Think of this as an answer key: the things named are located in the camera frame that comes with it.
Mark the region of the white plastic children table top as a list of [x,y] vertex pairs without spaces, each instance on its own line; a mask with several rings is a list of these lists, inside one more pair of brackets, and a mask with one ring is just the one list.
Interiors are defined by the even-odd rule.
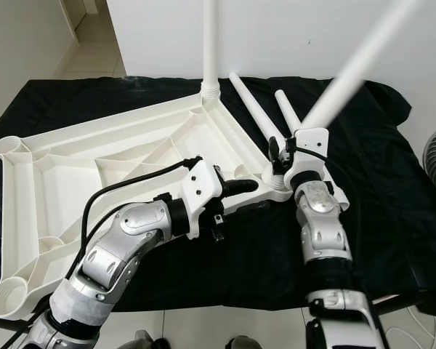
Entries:
[[[0,319],[21,320],[52,293],[76,258],[85,203],[131,177],[199,156],[226,180],[257,180],[254,192],[225,197],[225,212],[258,201],[283,202],[271,165],[218,97],[179,97],[30,137],[3,137]],[[122,203],[180,196],[187,170],[99,197],[89,224]]]

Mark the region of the black tablecloth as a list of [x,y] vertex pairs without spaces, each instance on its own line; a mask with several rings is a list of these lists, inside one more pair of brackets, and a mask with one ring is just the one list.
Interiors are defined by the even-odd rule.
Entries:
[[[198,92],[197,79],[31,80],[0,116],[0,139],[27,137]],[[436,295],[436,188],[398,127],[411,104],[368,81],[331,125],[334,179],[360,213],[343,216],[368,295]],[[153,250],[144,277],[118,312],[224,305],[267,311],[302,307],[302,254],[294,204],[274,203],[232,218],[218,244],[187,240]]]

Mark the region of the grey robot left foot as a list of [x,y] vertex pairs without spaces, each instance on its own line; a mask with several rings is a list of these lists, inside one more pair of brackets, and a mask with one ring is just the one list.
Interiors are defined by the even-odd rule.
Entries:
[[146,330],[137,330],[135,340],[135,349],[153,349],[154,339]]

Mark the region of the black metal table frame leg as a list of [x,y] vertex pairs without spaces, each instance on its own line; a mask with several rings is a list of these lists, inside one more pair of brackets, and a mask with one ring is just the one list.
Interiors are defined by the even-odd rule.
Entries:
[[408,307],[417,307],[425,315],[436,316],[436,290],[388,296],[372,302],[372,312],[377,315],[393,313]]

